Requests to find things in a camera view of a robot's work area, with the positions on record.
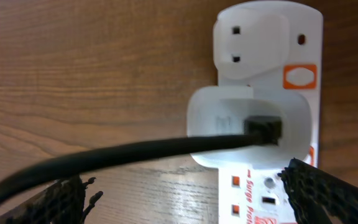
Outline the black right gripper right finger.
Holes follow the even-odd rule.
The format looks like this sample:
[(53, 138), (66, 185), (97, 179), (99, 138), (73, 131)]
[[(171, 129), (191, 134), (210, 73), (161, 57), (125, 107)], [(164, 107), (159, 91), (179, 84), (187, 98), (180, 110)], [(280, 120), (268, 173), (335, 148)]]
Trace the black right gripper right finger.
[(295, 158), (278, 176), (297, 223), (358, 224), (358, 187)]

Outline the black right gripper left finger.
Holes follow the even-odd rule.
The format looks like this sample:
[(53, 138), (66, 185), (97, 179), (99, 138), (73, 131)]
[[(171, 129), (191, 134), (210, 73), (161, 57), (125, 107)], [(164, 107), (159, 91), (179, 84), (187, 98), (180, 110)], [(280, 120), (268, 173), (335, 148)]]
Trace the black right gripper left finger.
[(30, 199), (0, 215), (0, 224), (84, 224), (86, 217), (103, 196), (99, 191), (85, 205), (86, 190), (95, 178), (83, 182), (76, 175), (57, 180)]

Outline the white power strip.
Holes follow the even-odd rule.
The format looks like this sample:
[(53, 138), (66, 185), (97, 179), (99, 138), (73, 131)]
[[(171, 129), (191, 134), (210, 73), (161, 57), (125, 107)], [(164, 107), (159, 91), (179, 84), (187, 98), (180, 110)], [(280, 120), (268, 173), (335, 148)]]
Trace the white power strip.
[(318, 165), (323, 15), (291, 1), (249, 1), (218, 14), (218, 83), (188, 104), (187, 135), (243, 134), (276, 118), (273, 146), (194, 154), (219, 176), (219, 223), (295, 223), (280, 173), (292, 159)]

